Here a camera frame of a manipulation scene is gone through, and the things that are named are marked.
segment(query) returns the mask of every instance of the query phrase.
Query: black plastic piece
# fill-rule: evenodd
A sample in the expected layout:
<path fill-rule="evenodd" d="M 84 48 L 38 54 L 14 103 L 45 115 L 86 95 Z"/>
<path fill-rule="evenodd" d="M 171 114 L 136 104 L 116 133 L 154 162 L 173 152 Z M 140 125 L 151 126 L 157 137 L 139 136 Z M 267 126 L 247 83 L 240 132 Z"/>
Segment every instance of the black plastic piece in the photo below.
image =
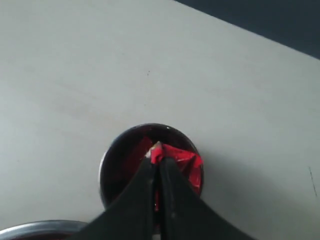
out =
<path fill-rule="evenodd" d="M 67 240 L 151 240 L 156 166 L 143 159 L 120 196 L 98 218 Z"/>
<path fill-rule="evenodd" d="M 253 240 L 199 198 L 172 158 L 163 158 L 159 171 L 162 240 Z"/>

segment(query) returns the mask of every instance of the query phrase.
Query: dark background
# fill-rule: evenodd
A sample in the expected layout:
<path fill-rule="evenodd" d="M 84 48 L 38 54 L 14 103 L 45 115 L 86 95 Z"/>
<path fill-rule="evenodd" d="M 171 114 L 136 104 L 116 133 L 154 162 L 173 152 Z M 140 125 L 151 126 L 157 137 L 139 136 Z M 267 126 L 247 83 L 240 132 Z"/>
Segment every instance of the dark background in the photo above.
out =
<path fill-rule="evenodd" d="M 320 59 L 320 0 L 176 0 Z"/>

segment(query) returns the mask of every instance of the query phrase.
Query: metal rim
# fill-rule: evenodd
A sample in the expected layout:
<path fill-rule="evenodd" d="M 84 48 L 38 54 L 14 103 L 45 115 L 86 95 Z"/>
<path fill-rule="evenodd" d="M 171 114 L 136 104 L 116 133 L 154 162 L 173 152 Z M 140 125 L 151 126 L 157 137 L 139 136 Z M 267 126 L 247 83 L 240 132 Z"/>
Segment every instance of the metal rim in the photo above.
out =
<path fill-rule="evenodd" d="M 123 136 L 125 136 L 126 134 L 138 129 L 138 128 L 143 128 L 143 127 L 147 127 L 147 126 L 154 126 L 154 127 L 161 127 L 161 128 L 167 128 L 167 129 L 171 129 L 173 130 L 174 132 L 176 132 L 177 134 L 183 136 L 187 141 L 188 143 L 190 144 L 190 146 L 193 148 L 194 152 L 199 154 L 196 146 L 194 145 L 194 143 L 181 131 L 179 131 L 178 129 L 172 127 L 172 126 L 168 126 L 168 125 L 165 125 L 165 124 L 161 124 L 161 123 L 144 123 L 144 124 L 140 124 L 140 125 L 136 125 L 136 126 L 133 126 L 133 127 L 130 127 L 129 129 L 123 131 L 120 135 L 118 135 L 113 141 L 112 143 L 110 144 L 108 150 L 103 154 L 102 156 L 102 159 L 100 161 L 100 165 L 99 165 L 99 170 L 98 170 L 98 184 L 99 184 L 99 195 L 100 195 L 100 199 L 101 199 L 101 202 L 104 206 L 104 208 L 106 209 L 110 204 L 106 201 L 105 199 L 105 196 L 104 196 L 104 192 L 103 192 L 103 189 L 102 189 L 102 170 L 103 170 L 103 167 L 104 167 L 104 162 L 105 162 L 105 159 L 106 159 L 106 155 L 108 154 L 108 152 L 110 151 L 110 149 L 119 141 L 122 139 Z M 202 175 L 202 184 L 200 186 L 200 194 L 202 192 L 202 189 L 203 189 L 203 184 L 204 184 L 204 169 L 203 169 L 203 166 L 201 167 L 201 175 Z"/>
<path fill-rule="evenodd" d="M 0 240 L 28 238 L 49 234 L 74 234 L 79 232 L 85 225 L 85 222 L 69 220 L 30 222 L 0 230 Z"/>

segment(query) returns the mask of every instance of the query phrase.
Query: table surface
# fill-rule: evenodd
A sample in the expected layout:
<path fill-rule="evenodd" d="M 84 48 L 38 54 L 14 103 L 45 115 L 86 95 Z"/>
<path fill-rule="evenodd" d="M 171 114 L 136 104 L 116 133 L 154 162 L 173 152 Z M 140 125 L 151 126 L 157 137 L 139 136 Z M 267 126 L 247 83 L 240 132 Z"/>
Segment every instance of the table surface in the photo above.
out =
<path fill-rule="evenodd" d="M 259 240 L 320 238 L 320 61 L 172 0 L 0 2 L 0 228 L 90 221 L 112 140 L 188 135 L 205 202 Z"/>

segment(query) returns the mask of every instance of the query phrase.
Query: round metal container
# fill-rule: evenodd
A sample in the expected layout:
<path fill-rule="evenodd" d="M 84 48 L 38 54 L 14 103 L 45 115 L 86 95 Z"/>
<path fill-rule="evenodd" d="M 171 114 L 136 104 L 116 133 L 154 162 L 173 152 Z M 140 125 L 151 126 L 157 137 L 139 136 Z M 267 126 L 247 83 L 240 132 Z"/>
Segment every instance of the round metal container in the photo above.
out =
<path fill-rule="evenodd" d="M 146 123 L 126 130 L 112 142 L 100 163 L 98 174 L 99 192 L 105 208 L 127 186 L 128 182 L 125 181 L 118 181 L 118 184 L 113 184 L 113 179 L 117 178 L 123 161 L 143 137 L 148 137 L 154 144 L 160 141 L 164 144 L 199 154 L 192 141 L 182 132 L 171 126 L 159 123 Z M 201 178 L 203 183 L 203 168 L 201 169 Z"/>
<path fill-rule="evenodd" d="M 82 229 L 80 221 L 36 221 L 0 230 L 0 240 L 61 240 Z"/>

